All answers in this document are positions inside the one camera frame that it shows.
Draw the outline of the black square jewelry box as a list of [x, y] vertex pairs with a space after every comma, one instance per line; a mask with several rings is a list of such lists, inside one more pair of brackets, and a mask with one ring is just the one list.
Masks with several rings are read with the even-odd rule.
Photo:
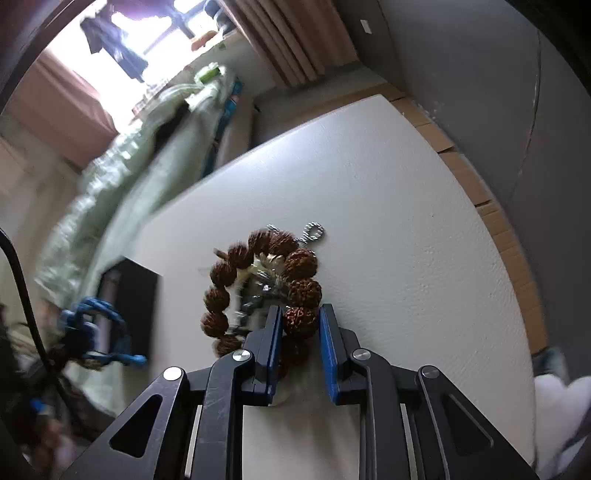
[[144, 266], [121, 258], [99, 278], [96, 295], [108, 302], [125, 321], [130, 353], [151, 357], [152, 326], [160, 276]]

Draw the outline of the white wall socket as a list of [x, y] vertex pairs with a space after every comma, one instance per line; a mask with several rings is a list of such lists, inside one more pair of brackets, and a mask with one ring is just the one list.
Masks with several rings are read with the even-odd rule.
[[363, 32], [365, 32], [368, 35], [372, 35], [373, 31], [370, 29], [370, 24], [368, 20], [365, 19], [360, 19], [360, 23], [362, 25], [363, 28]]

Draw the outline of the pink right curtain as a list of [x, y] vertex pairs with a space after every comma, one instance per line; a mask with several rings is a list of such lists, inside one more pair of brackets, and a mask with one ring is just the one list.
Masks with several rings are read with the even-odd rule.
[[304, 87], [359, 61], [332, 1], [235, 0], [221, 8], [280, 88]]

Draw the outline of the pink curtain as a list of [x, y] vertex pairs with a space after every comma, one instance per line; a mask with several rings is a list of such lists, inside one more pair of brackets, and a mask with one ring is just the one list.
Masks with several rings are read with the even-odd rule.
[[81, 169], [105, 153], [118, 135], [98, 92], [49, 51], [26, 72], [7, 109], [35, 137]]
[[235, 0], [221, 8], [280, 88], [304, 87], [359, 61], [332, 1]]

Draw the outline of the pink left curtain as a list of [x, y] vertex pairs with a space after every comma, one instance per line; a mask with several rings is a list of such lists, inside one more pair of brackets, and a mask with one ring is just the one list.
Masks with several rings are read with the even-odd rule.
[[7, 109], [35, 137], [81, 169], [105, 153], [118, 135], [98, 92], [49, 51], [26, 72]]

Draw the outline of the hanging dark clothes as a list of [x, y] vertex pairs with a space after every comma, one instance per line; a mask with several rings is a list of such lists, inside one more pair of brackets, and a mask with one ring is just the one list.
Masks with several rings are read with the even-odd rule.
[[127, 34], [112, 21], [113, 15], [120, 13], [132, 21], [150, 17], [170, 20], [168, 28], [145, 50], [149, 52], [175, 30], [192, 39], [194, 32], [189, 28], [188, 22], [203, 8], [204, 1], [194, 3], [185, 12], [181, 12], [174, 1], [107, 1], [93, 17], [84, 18], [80, 22], [80, 28], [91, 54], [104, 50], [130, 79], [143, 83], [142, 74], [148, 67], [148, 62], [128, 45]]

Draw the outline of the green bed blanket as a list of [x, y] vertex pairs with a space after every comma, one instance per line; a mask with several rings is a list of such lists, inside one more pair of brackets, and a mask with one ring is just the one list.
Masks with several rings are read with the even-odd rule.
[[173, 86], [90, 163], [36, 262], [43, 300], [65, 309], [92, 295], [151, 216], [211, 171], [214, 143], [242, 87], [233, 75]]

